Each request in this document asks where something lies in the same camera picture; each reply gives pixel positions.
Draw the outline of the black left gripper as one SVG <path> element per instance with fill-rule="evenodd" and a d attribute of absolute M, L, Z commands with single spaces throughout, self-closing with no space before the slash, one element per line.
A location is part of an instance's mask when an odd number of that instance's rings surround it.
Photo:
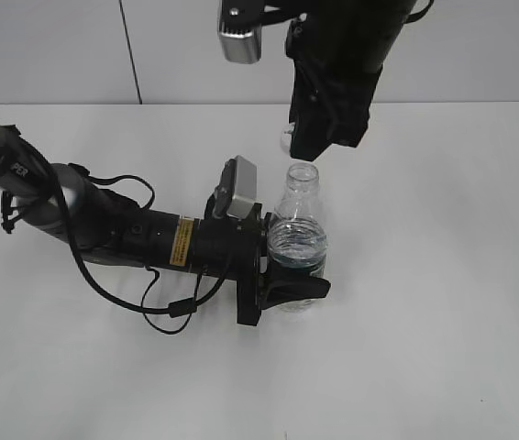
<path fill-rule="evenodd" d="M 270 280 L 260 295 L 260 259 L 266 255 L 265 233 L 279 216 L 268 212 L 262 218 L 262 204 L 254 203 L 248 216 L 213 217 L 215 203 L 207 202 L 204 218 L 194 238 L 194 269 L 205 269 L 209 276 L 236 283 L 237 323 L 256 326 L 261 309 L 286 303 L 324 299 L 331 283 L 317 277 Z"/>

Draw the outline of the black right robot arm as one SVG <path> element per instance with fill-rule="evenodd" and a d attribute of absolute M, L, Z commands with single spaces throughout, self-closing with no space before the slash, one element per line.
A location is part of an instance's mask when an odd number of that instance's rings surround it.
<path fill-rule="evenodd" d="M 413 9 L 412 1 L 316 1 L 292 21 L 292 158 L 314 161 L 334 144 L 359 144 L 383 63 Z"/>

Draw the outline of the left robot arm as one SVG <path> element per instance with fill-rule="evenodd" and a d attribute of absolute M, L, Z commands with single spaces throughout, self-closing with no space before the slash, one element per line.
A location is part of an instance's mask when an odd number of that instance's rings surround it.
<path fill-rule="evenodd" d="M 237 322 L 256 325 L 272 307 L 325 298 L 328 280 L 293 268 L 268 250 L 271 214 L 256 200 L 257 169 L 229 159 L 207 200 L 190 218 L 153 209 L 112 190 L 112 180 L 85 167 L 49 162 L 13 125 L 0 125 L 2 227 L 25 222 L 66 243 L 85 281 L 90 264 L 210 276 L 237 288 Z"/>

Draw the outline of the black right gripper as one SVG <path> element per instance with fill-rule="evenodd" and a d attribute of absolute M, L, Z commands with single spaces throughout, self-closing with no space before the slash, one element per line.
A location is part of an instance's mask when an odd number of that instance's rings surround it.
<path fill-rule="evenodd" d="M 289 27 L 290 156 L 315 161 L 331 144 L 356 148 L 381 76 L 380 13 L 304 13 Z"/>

